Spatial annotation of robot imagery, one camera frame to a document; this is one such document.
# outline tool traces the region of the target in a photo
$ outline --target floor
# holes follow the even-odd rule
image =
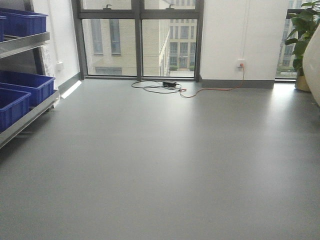
[[[83,81],[0,149],[1,240],[320,239],[310,93],[131,83]]]

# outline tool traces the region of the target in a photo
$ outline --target metal shelf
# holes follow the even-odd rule
[[[37,117],[48,110],[55,103],[58,97],[59,91],[55,91],[51,96],[29,111],[5,131],[0,132],[0,149],[16,135],[18,135],[23,129],[25,129],[29,124],[36,120]]]
[[[4,39],[5,41],[0,42],[0,59],[40,47],[50,40],[50,33],[44,32],[24,37],[4,36]]]
[[[4,40],[5,41],[0,42],[0,59],[42,46],[46,41],[50,40],[50,33],[44,32],[25,37],[5,35]],[[59,91],[54,91],[54,93],[42,103],[32,108],[26,115],[16,121],[5,131],[0,132],[0,149],[24,128],[36,120],[41,114],[53,106],[57,98],[59,98]]]

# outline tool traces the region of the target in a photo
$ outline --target storage bin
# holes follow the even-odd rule
[[[35,107],[54,93],[55,77],[14,71],[0,71],[0,88],[29,92]]]
[[[7,19],[5,16],[0,16],[0,42],[4,41],[4,22]]]
[[[31,93],[0,88],[0,132],[29,112]]]
[[[3,27],[5,35],[26,37],[46,32],[47,14],[0,8],[0,15],[7,18]]]

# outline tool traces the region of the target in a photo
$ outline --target baseboard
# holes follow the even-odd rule
[[[241,84],[242,80],[211,80],[202,79],[203,88],[234,88]],[[247,89],[273,89],[275,80],[245,80],[241,88]]]
[[[60,94],[63,94],[69,88],[71,88],[77,81],[81,80],[81,74],[78,72],[76,75],[65,81],[63,84],[58,86]]]

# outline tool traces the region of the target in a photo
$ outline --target power cord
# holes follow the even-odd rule
[[[205,87],[201,88],[200,90],[196,91],[194,95],[186,96],[183,93],[187,91],[186,88],[182,88],[181,84],[176,83],[175,81],[157,81],[157,80],[143,80],[143,81],[136,81],[131,84],[131,87],[135,89],[143,89],[150,93],[155,94],[175,94],[179,93],[180,96],[184,99],[190,99],[194,98],[198,93],[204,90],[210,90],[210,91],[232,91],[234,89],[241,88],[241,86],[244,84],[245,81],[245,65],[243,63],[240,64],[240,68],[242,69],[242,81],[238,86],[232,87],[232,88],[210,88]],[[147,86],[136,86],[137,84],[146,83],[146,82],[152,82],[157,83],[158,85],[147,85]],[[150,90],[150,89],[165,89],[170,91],[156,91],[156,90]]]
[[[162,85],[147,85],[147,86],[136,86],[137,84],[140,83],[157,83],[157,84],[162,84]],[[166,85],[166,81],[156,81],[156,80],[144,80],[144,81],[136,81],[131,84],[131,87],[135,89],[143,89],[149,93],[155,93],[155,94],[175,94],[181,91],[182,86],[178,83],[175,84],[169,84]],[[170,91],[156,91],[156,90],[150,90],[150,89],[165,89],[165,90],[170,90]]]
[[[238,85],[238,86],[235,86],[235,87],[232,87],[232,88],[209,88],[209,87],[205,87],[205,88],[201,88],[200,90],[196,91],[194,95],[192,96],[185,96],[182,94],[182,91],[180,91],[180,96],[182,98],[185,98],[185,99],[190,99],[190,98],[193,98],[195,97],[198,93],[200,93],[201,91],[204,91],[204,90],[210,90],[210,91],[231,91],[231,90],[234,90],[234,89],[238,89],[240,88],[243,84],[244,84],[244,81],[245,81],[245,65],[243,63],[240,64],[240,67],[242,69],[242,81],[241,83]]]

